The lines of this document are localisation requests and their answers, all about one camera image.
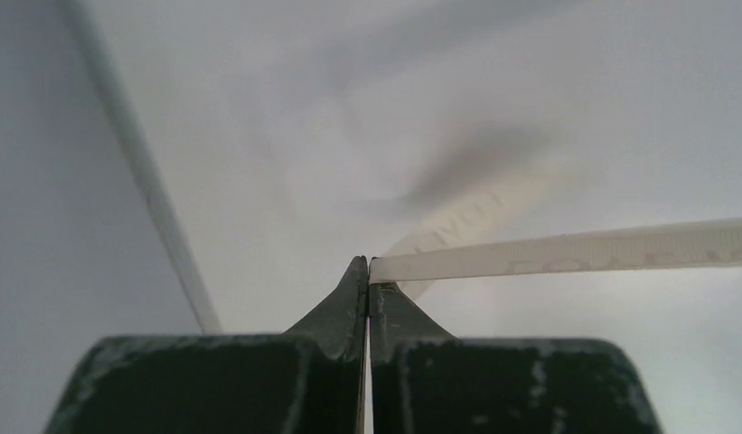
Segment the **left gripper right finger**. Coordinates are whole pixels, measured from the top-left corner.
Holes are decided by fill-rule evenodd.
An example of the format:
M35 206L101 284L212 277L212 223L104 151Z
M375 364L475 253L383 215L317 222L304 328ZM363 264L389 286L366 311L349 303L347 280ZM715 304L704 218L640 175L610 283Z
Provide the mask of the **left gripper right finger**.
M658 433L625 353L599 339L458 338L397 285L369 288L378 433Z

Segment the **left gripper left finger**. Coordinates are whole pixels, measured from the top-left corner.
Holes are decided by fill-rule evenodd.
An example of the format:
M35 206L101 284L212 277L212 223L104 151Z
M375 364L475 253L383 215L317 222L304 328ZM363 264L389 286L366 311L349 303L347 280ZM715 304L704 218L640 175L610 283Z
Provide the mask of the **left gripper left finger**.
M119 335L73 371L49 433L360 433L368 263L279 334Z

